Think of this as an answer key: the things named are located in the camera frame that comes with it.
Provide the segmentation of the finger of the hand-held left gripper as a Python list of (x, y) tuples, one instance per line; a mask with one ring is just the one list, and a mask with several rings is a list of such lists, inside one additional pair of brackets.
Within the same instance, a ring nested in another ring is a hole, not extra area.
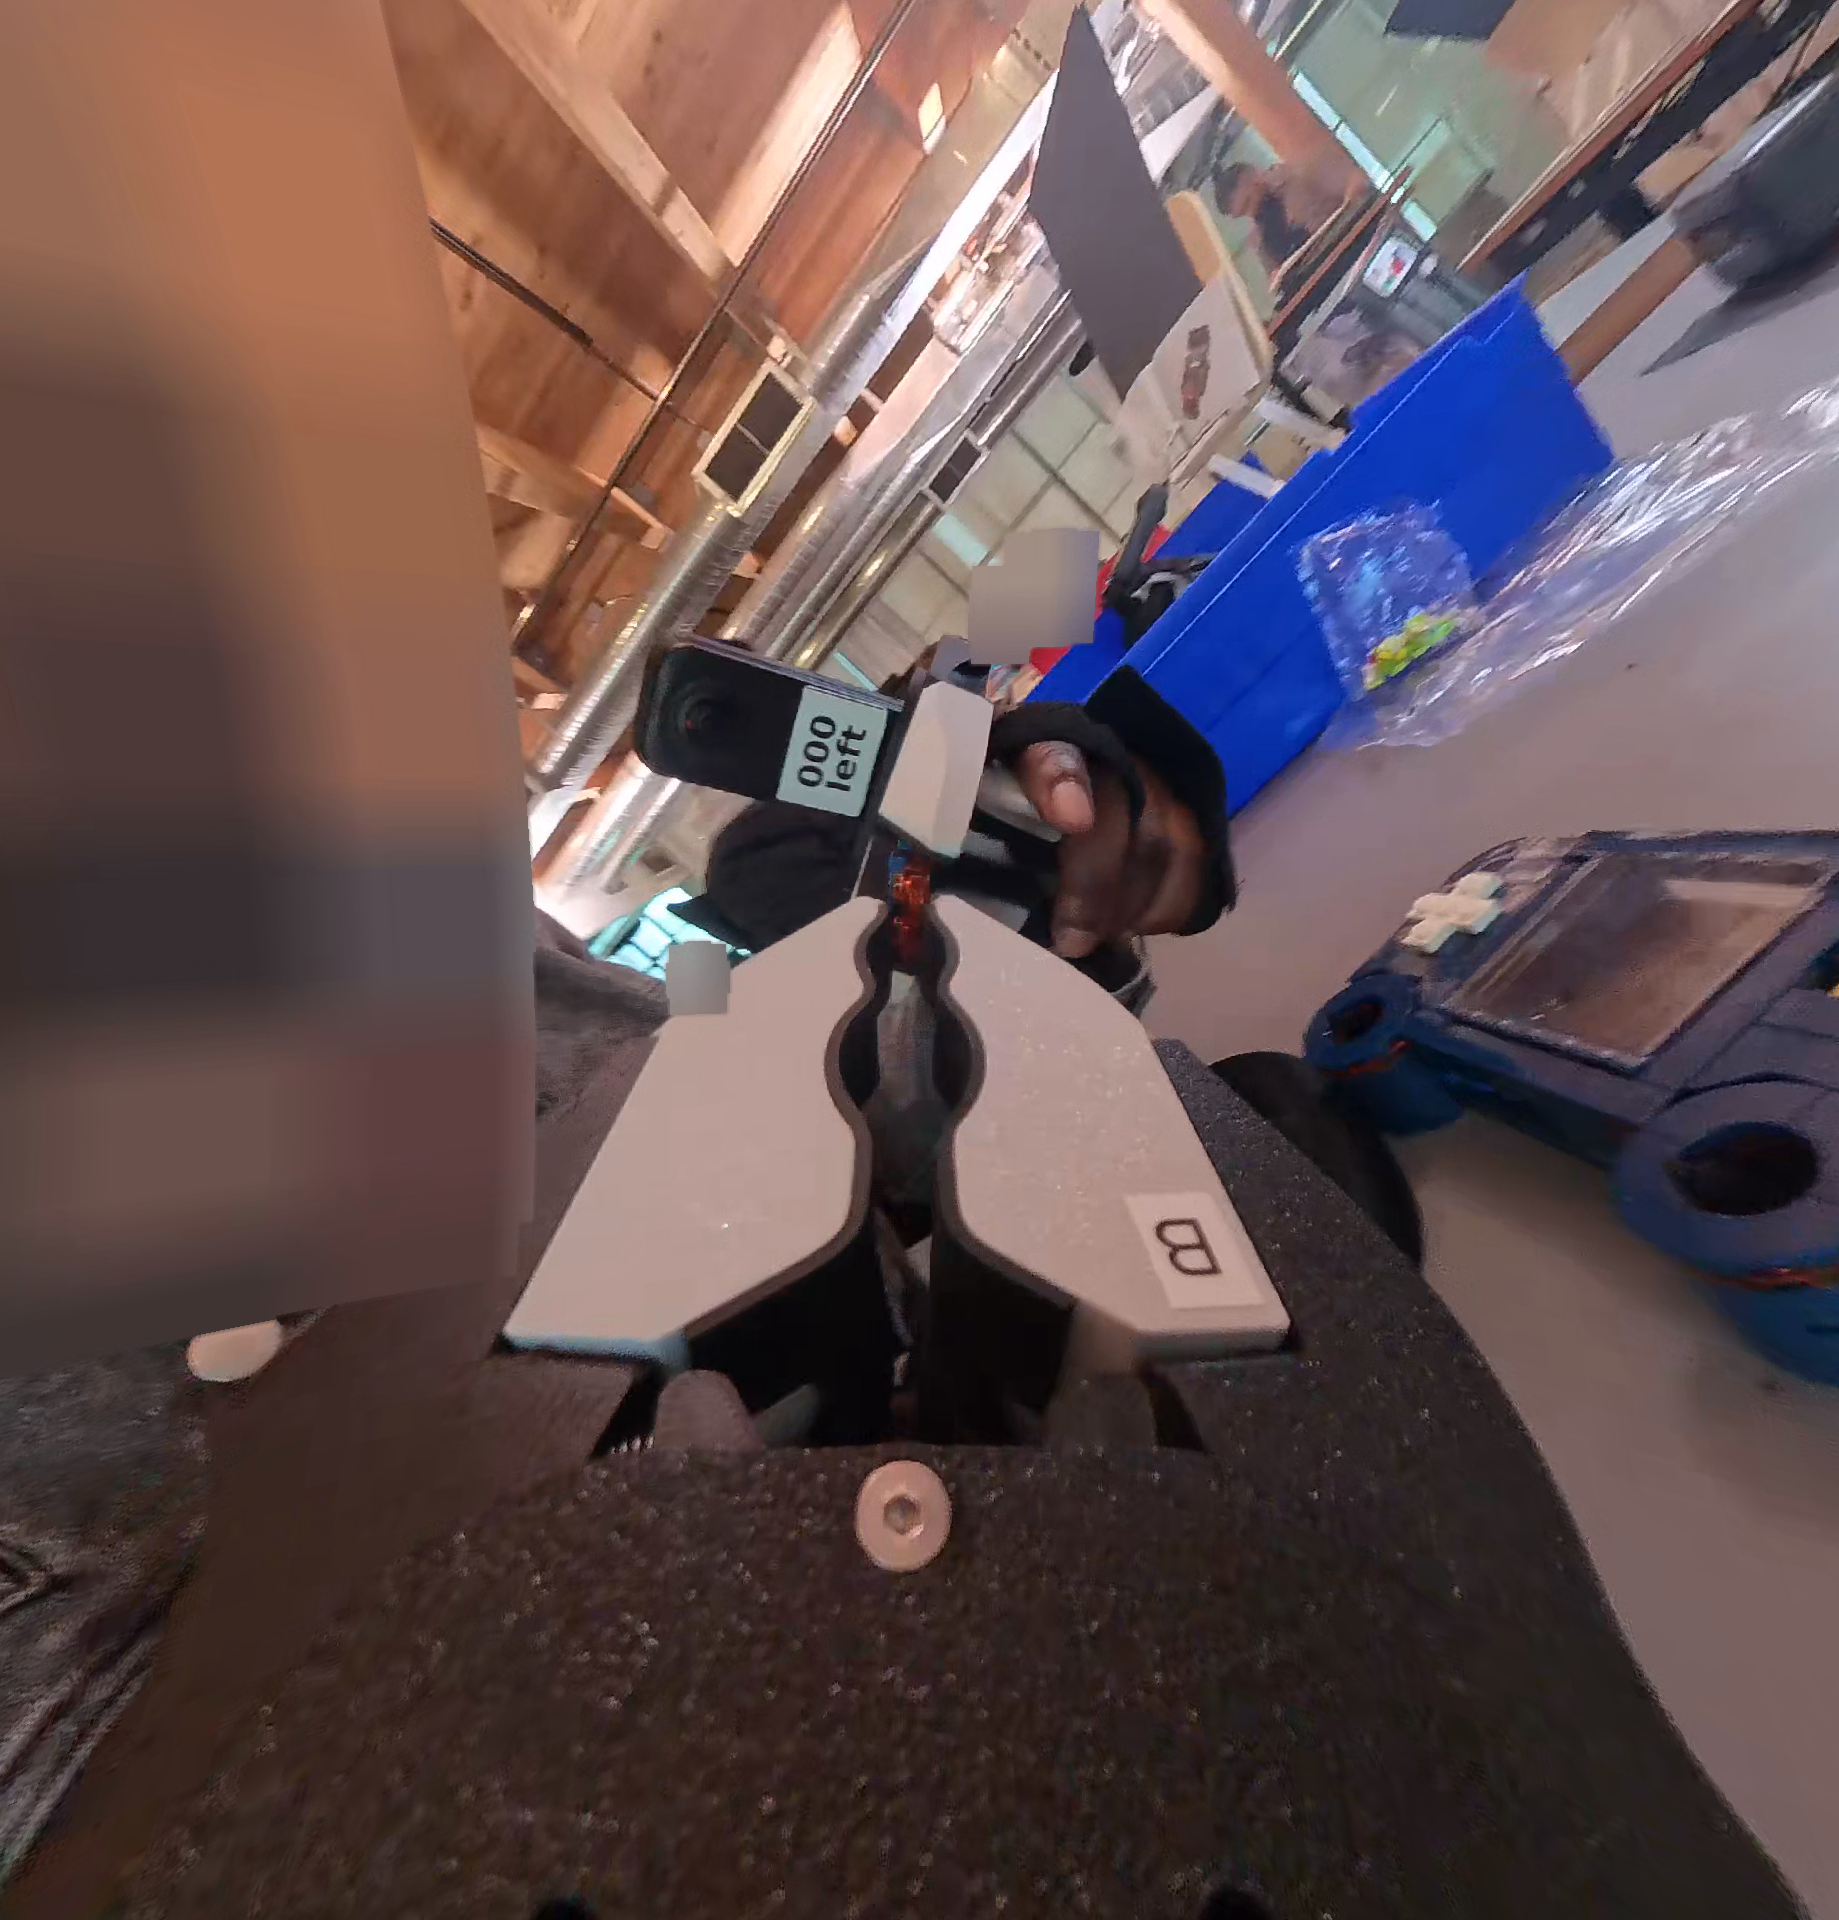
[(932, 681), (907, 711), (878, 802), (878, 823), (935, 858), (957, 858), (980, 803), (994, 710), (957, 683)]

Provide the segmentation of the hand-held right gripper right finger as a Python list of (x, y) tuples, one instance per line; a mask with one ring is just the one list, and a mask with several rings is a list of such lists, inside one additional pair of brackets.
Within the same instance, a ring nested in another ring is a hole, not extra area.
[(923, 1417), (1038, 1418), (1085, 1379), (1279, 1352), (1290, 1312), (1141, 1019), (964, 902), (932, 926)]

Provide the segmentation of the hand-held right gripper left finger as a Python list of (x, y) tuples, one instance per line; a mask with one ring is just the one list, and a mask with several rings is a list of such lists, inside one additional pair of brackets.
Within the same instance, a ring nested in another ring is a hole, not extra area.
[(885, 904), (851, 900), (666, 1019), (503, 1322), (518, 1352), (802, 1388), (884, 1418), (903, 1337), (873, 1237), (861, 1101), (887, 990)]

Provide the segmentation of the dark blue brick game console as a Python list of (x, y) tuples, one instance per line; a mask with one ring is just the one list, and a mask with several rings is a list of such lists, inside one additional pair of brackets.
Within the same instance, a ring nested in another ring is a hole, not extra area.
[(1477, 1115), (1598, 1167), (1757, 1356), (1839, 1388), (1839, 830), (1508, 840), (1303, 1055), (1391, 1138)]

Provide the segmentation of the person's left hand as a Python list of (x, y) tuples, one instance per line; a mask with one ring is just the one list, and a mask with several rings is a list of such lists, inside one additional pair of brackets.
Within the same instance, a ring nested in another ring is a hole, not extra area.
[(1211, 855), (1194, 814), (1141, 756), (1143, 805), (1118, 772), (1067, 742), (1015, 756), (1023, 794), (1056, 827), (1051, 952), (1080, 963), (1132, 938), (1194, 929)]

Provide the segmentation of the black quilted pad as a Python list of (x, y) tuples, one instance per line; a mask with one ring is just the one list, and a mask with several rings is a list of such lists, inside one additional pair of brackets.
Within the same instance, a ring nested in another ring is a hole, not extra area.
[(1415, 1267), (1424, 1221), (1403, 1165), (1386, 1138), (1303, 1058), (1253, 1049), (1211, 1063), (1234, 1098), (1253, 1108), (1315, 1165)]

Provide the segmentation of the green toy bricks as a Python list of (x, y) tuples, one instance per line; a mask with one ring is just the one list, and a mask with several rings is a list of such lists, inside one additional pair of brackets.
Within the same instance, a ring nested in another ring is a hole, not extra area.
[(1363, 690), (1374, 692), (1408, 674), (1421, 659), (1460, 641), (1465, 627), (1468, 615), (1456, 609), (1411, 612), (1400, 627), (1367, 649), (1361, 672)]

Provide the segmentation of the large blue plastic bin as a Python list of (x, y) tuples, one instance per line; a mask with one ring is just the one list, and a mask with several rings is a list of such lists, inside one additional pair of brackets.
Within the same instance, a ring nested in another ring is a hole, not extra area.
[(1128, 667), (1215, 750), (1239, 812), (1343, 705), (1297, 572), (1308, 540), (1396, 507), (1431, 509), (1475, 574), (1611, 463), (1524, 283), (1513, 281), (1393, 377), (1277, 492), (1219, 483), (1158, 548), (1208, 563), (1130, 641), (1100, 612), (1026, 702), (1083, 702)]

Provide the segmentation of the dark hanging panel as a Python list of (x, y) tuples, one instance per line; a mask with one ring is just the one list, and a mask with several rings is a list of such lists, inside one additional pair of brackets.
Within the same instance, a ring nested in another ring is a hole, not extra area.
[(1100, 37), (1071, 12), (1030, 175), (1028, 212), (1114, 396), (1132, 394), (1200, 296), (1147, 172)]

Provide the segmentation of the clear plastic bag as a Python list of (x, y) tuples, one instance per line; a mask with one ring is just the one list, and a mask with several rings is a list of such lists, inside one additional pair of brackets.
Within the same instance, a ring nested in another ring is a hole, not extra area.
[[(1424, 750), (1465, 732), (1836, 465), (1839, 375), (1617, 463), (1489, 572), (1416, 502), (1318, 532), (1297, 576), (1341, 690), (1318, 748)], [(1465, 612), (1465, 634), (1365, 692), (1367, 649), (1424, 609)]]

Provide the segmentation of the silver ventilation duct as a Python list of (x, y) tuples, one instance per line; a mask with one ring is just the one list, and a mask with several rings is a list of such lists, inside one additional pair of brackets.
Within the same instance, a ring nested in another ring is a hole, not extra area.
[[(756, 546), (769, 552), (760, 583), (742, 607), (742, 634), (760, 636), (780, 604), (798, 604), (805, 594), (807, 562), (854, 533), (854, 525), (885, 500), (915, 492), (920, 483), (903, 471), (914, 460), (940, 465), (957, 428), (927, 414), (962, 360), (932, 335), (925, 298), (937, 281), (920, 253), (900, 259), (857, 292), (818, 339), (810, 363), (810, 402), (803, 419), (778, 450), (778, 463), (748, 509), (710, 500), (668, 546), (654, 583), (604, 643), (592, 669), (572, 688), (545, 744), (529, 756), (524, 785), (529, 803), (576, 789), (589, 780), (600, 758), (628, 724), (634, 685), (656, 645), (692, 633)], [(925, 333), (921, 354), (903, 386), (845, 452), (837, 465), (803, 502), (805, 476), (818, 463), (835, 427), (863, 396), (910, 324)]]

